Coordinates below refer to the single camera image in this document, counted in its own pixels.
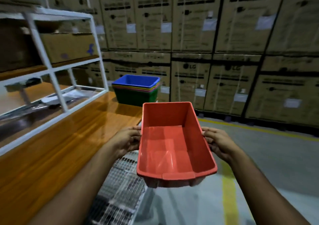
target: pink plastic bin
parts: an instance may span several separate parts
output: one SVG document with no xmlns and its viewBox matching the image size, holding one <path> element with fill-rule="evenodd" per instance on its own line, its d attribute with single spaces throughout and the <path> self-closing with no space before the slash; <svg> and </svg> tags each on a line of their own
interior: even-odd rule
<svg viewBox="0 0 319 225">
<path fill-rule="evenodd" d="M 216 172 L 190 102 L 143 104 L 137 174 L 148 187 L 194 186 Z"/>
</svg>

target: plastic bin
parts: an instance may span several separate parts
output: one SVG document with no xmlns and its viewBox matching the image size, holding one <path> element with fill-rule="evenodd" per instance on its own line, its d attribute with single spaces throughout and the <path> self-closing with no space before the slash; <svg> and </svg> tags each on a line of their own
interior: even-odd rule
<svg viewBox="0 0 319 225">
<path fill-rule="evenodd" d="M 216 172 L 190 102 L 143 104 L 137 174 L 147 186 L 194 186 Z"/>
<path fill-rule="evenodd" d="M 159 85 L 159 77 L 141 75 L 124 75 L 112 83 L 117 101 L 133 106 L 155 102 Z"/>
</svg>

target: metal shelf frame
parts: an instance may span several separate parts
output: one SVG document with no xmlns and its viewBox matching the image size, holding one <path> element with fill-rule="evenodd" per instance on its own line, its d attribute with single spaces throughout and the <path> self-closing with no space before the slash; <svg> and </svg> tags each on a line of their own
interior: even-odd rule
<svg viewBox="0 0 319 225">
<path fill-rule="evenodd" d="M 6 152 L 10 151 L 11 149 L 17 147 L 18 145 L 22 144 L 26 140 L 30 139 L 34 135 L 42 132 L 43 130 L 47 129 L 48 127 L 52 126 L 53 124 L 57 123 L 58 121 L 62 120 L 63 118 L 67 117 L 71 113 L 77 111 L 78 109 L 82 108 L 83 106 L 94 101 L 96 98 L 107 93 L 108 92 L 108 85 L 107 85 L 107 79 L 106 79 L 105 69 L 104 69 L 104 65 L 103 65 L 103 60 L 102 60 L 102 54 L 101 54 L 101 50 L 100 50 L 100 46 L 99 46 L 99 42 L 98 42 L 98 38 L 97 38 L 97 33 L 96 33 L 96 29 L 95 29 L 94 19 L 93 19 L 92 15 L 86 14 L 86 13 L 79 13 L 79 12 L 46 9 L 43 7 L 35 7 L 35 6 L 21 7 L 21 6 L 16 6 L 16 5 L 10 5 L 8 7 L 8 5 L 1 5 L 0 4 L 0 9 L 9 9 L 9 11 L 6 13 L 0 13 L 0 18 L 24 19 L 27 21 L 30 34 L 31 34 L 32 39 L 34 41 L 34 44 L 38 50 L 38 54 L 42 60 L 42 63 L 47 68 L 47 70 L 43 70 L 43 71 L 35 72 L 32 74 L 22 75 L 22 76 L 8 79 L 8 80 L 0 81 L 0 84 L 2 86 L 10 85 L 10 84 L 24 81 L 24 80 L 27 80 L 27 79 L 30 79 L 33 77 L 40 77 L 42 75 L 49 74 L 50 78 L 51 78 L 52 85 L 53 85 L 54 90 L 55 90 L 55 93 L 58 96 L 59 102 L 60 102 L 62 110 L 63 110 L 63 113 L 61 115 L 51 119 L 50 121 L 35 128 L 34 130 L 30 131 L 29 133 L 19 137 L 18 139 L 14 140 L 13 142 L 1 147 L 0 148 L 0 156 L 1 156 L 1 155 L 5 154 Z M 81 62 L 77 62 L 77 63 L 68 64 L 65 66 L 60 66 L 60 67 L 54 68 L 52 66 L 49 58 L 48 58 L 48 55 L 47 55 L 46 50 L 44 48 L 44 45 L 41 41 L 41 37 L 40 37 L 40 34 L 38 32 L 37 26 L 35 24 L 35 20 L 64 21 L 64 20 L 78 20 L 78 19 L 89 19 L 90 20 L 91 32 L 93 34 L 95 44 L 97 46 L 99 57 L 95 58 L 95 59 L 91 59 L 91 60 L 85 60 L 85 61 L 81 61 Z M 104 88 L 95 88 L 95 87 L 91 87 L 91 86 L 77 85 L 76 80 L 75 80 L 74 75 L 73 75 L 73 72 L 72 72 L 72 68 L 77 67 L 77 66 L 81 66 L 81 65 L 85 65 L 85 64 L 89 64 L 92 62 L 97 62 L 97 61 L 100 62 L 100 71 L 101 71 L 101 76 L 102 76 Z M 58 80 L 57 80 L 56 75 L 55 75 L 55 72 L 60 71 L 60 70 L 68 70 L 68 73 L 69 73 L 69 76 L 70 76 L 70 79 L 71 79 L 73 86 L 68 87 L 64 90 L 60 89 L 60 86 L 58 84 Z M 68 90 L 71 90 L 72 88 L 75 88 L 75 87 L 78 87 L 78 88 L 85 87 L 85 88 L 89 88 L 92 90 L 99 90 L 100 92 L 98 94 L 88 98 L 87 100 L 83 101 L 82 103 L 74 106 L 73 108 L 69 109 L 67 107 L 66 101 L 63 98 L 62 94 L 67 92 Z"/>
</svg>

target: metal wire rack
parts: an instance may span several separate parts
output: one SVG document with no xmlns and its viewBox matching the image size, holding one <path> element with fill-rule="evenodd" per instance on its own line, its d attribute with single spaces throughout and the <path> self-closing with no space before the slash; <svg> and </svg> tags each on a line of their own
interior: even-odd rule
<svg viewBox="0 0 319 225">
<path fill-rule="evenodd" d="M 147 186 L 136 175 L 138 152 L 118 160 L 86 217 L 85 225 L 132 225 Z"/>
</svg>

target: paper label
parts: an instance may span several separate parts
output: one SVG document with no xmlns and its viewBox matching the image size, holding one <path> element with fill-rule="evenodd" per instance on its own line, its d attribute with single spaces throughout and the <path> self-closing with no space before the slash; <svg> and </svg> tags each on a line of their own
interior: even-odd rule
<svg viewBox="0 0 319 225">
<path fill-rule="evenodd" d="M 113 83 L 113 80 L 108 80 L 107 81 L 107 85 L 110 87 L 110 86 L 112 86 L 112 83 Z"/>
<path fill-rule="evenodd" d="M 217 18 L 209 18 L 204 20 L 202 31 L 216 31 Z"/>
<path fill-rule="evenodd" d="M 258 18 L 255 30 L 272 29 L 275 18 L 276 18 L 276 14 L 273 14 L 271 16 L 260 16 Z"/>
<path fill-rule="evenodd" d="M 234 95 L 234 101 L 238 102 L 246 102 L 248 98 L 247 94 L 235 94 Z"/>
<path fill-rule="evenodd" d="M 95 30 L 96 30 L 96 34 L 105 34 L 103 25 L 96 26 Z"/>
<path fill-rule="evenodd" d="M 160 91 L 161 93 L 169 94 L 169 86 L 161 86 Z"/>
<path fill-rule="evenodd" d="M 290 99 L 287 98 L 284 103 L 284 107 L 287 108 L 298 108 L 301 104 L 302 100 L 300 99 Z"/>
<path fill-rule="evenodd" d="M 205 97 L 206 90 L 205 89 L 195 89 L 195 96 Z"/>
<path fill-rule="evenodd" d="M 171 22 L 162 23 L 160 31 L 161 32 L 172 32 L 172 23 Z"/>
<path fill-rule="evenodd" d="M 77 27 L 72 27 L 72 32 L 73 33 L 79 33 L 79 29 Z"/>
<path fill-rule="evenodd" d="M 135 23 L 126 24 L 126 31 L 127 33 L 136 33 L 136 24 Z"/>
</svg>

